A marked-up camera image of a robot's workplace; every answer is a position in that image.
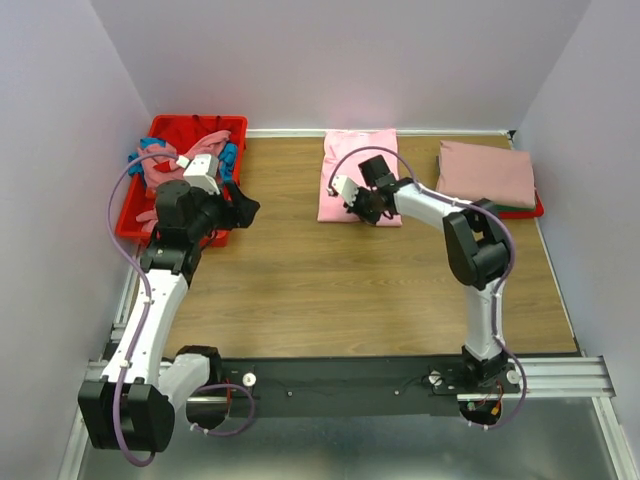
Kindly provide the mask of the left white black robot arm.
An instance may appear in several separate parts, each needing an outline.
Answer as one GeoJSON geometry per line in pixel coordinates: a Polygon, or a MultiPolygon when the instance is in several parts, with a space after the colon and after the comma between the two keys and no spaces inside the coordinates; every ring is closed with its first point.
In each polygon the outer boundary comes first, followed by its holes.
{"type": "Polygon", "coordinates": [[[228,385],[214,347],[189,345],[161,367],[177,310],[200,263],[206,238],[221,230],[249,227],[260,208],[235,182],[220,192],[185,180],[160,185],[157,223],[133,262],[138,293],[116,351],[96,380],[86,380],[78,405],[97,449],[155,455],[173,435],[177,411],[195,392],[214,393],[228,385]]]}

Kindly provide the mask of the light pink t shirt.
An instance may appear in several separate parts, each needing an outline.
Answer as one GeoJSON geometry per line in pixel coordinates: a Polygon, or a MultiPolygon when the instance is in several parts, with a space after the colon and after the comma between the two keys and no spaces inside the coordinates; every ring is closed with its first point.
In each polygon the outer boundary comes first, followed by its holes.
{"type": "MultiPolygon", "coordinates": [[[[398,152],[397,131],[395,129],[363,132],[353,130],[328,130],[324,138],[324,159],[321,167],[320,193],[317,221],[320,223],[352,223],[358,222],[356,215],[350,214],[343,206],[340,197],[330,197],[329,179],[338,162],[351,151],[364,147],[384,147],[398,152]]],[[[358,165],[365,160],[382,155],[389,170],[398,176],[398,160],[395,155],[379,150],[367,150],[350,156],[337,170],[337,175],[346,175],[359,186],[364,180],[358,165]]]]}

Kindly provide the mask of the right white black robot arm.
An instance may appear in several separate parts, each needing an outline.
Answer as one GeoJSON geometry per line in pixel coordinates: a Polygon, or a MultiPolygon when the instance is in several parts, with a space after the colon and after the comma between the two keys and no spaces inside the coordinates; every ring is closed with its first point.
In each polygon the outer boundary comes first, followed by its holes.
{"type": "Polygon", "coordinates": [[[449,269],[465,287],[467,335],[455,378],[480,392],[507,370],[509,356],[502,333],[502,295],[514,264],[514,241],[493,202],[463,201],[435,192],[413,175],[397,178],[381,155],[358,165],[363,185],[333,173],[330,194],[347,212],[373,225],[381,218],[408,216],[444,235],[449,269]]]}

